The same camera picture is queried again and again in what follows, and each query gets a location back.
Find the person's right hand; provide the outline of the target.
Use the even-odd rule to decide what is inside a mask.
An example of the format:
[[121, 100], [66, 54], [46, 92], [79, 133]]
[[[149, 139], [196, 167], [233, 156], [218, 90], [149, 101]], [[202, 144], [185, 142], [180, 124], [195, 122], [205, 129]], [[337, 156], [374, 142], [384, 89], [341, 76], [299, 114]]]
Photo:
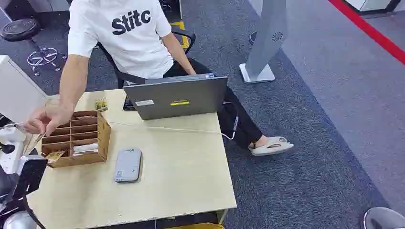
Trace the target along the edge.
[[23, 123], [23, 129], [31, 134], [49, 136], [57, 127], [66, 124], [72, 117], [75, 104], [60, 102], [38, 107]]

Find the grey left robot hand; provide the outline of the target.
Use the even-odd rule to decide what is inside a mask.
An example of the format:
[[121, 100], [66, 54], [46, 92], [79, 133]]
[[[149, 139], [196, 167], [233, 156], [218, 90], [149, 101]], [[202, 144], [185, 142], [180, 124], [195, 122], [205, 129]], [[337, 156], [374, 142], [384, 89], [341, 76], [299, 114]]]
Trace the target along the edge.
[[26, 133], [26, 137], [22, 142], [22, 156], [29, 155], [31, 151], [37, 146], [41, 141], [44, 134], [29, 134]]

